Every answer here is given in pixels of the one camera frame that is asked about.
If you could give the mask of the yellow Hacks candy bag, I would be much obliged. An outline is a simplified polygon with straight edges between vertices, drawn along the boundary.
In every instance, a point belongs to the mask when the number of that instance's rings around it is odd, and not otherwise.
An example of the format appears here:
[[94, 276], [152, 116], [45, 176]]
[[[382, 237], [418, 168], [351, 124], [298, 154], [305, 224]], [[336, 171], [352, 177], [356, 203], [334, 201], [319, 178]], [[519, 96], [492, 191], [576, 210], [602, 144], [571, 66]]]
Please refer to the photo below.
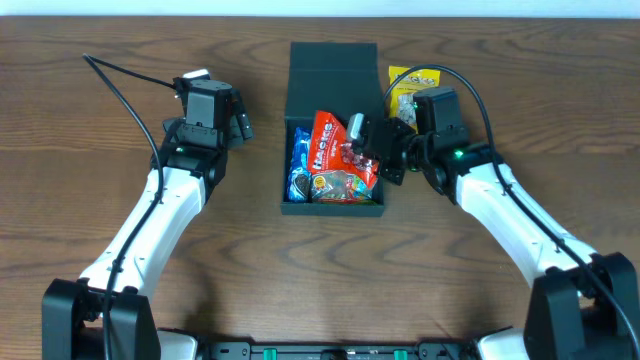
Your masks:
[[423, 69], [404, 77], [390, 93], [390, 116], [397, 117], [414, 130], [417, 129], [413, 94], [440, 83], [438, 70]]

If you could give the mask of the red Hacks candy bag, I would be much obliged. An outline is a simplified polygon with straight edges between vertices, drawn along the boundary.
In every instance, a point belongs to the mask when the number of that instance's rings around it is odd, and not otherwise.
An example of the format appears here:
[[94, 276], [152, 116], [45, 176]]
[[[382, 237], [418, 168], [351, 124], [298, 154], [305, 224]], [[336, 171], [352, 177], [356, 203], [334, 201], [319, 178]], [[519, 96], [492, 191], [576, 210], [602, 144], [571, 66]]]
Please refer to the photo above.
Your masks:
[[326, 111], [315, 114], [307, 167], [312, 175], [345, 171], [358, 176], [369, 189], [378, 180], [378, 163], [356, 154], [347, 140], [346, 128], [334, 114]]

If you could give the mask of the Haribo sour gummies bag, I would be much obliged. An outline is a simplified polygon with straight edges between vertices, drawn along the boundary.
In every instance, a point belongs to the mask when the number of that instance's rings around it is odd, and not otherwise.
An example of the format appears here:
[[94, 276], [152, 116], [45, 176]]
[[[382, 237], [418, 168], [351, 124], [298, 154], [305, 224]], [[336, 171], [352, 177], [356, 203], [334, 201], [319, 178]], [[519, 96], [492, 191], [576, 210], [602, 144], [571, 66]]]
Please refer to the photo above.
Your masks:
[[344, 170], [324, 171], [311, 175], [310, 195], [313, 202], [362, 204], [373, 200], [378, 182], [376, 175], [367, 179]]

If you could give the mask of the blue Oreo cookie pack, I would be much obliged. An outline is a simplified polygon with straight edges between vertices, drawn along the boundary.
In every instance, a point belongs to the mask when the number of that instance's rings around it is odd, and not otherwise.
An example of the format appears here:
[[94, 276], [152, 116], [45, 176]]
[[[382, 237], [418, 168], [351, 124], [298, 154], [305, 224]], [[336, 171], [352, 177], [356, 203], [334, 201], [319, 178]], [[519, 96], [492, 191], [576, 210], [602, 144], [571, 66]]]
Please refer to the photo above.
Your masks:
[[292, 158], [287, 180], [287, 200], [304, 203], [310, 193], [311, 172], [308, 169], [308, 157], [311, 133], [302, 127], [295, 131]]

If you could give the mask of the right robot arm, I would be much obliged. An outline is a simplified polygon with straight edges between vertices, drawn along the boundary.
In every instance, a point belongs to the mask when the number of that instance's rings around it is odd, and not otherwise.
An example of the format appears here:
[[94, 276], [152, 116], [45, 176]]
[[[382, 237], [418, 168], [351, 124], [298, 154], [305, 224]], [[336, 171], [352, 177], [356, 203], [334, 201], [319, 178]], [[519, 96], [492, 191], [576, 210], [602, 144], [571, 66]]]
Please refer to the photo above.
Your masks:
[[415, 128], [398, 118], [353, 115], [355, 153], [378, 161], [401, 184], [418, 171], [473, 216], [510, 256], [531, 288], [525, 325], [474, 340], [476, 359], [636, 359], [636, 270], [621, 253], [601, 255], [556, 222], [488, 144], [471, 142], [450, 87], [414, 94]]

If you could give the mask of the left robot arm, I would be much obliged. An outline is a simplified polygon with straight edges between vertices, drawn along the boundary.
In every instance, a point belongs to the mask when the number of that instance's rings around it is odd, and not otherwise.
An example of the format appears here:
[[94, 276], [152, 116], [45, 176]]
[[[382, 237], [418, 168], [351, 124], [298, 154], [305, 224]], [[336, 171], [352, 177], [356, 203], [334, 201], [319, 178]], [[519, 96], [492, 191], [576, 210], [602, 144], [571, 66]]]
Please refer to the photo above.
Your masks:
[[203, 340], [161, 330], [151, 302], [189, 223], [224, 178], [229, 149], [253, 130], [238, 90], [208, 75], [174, 81], [183, 116], [164, 122], [144, 191], [100, 256], [42, 299], [45, 359], [204, 359]]

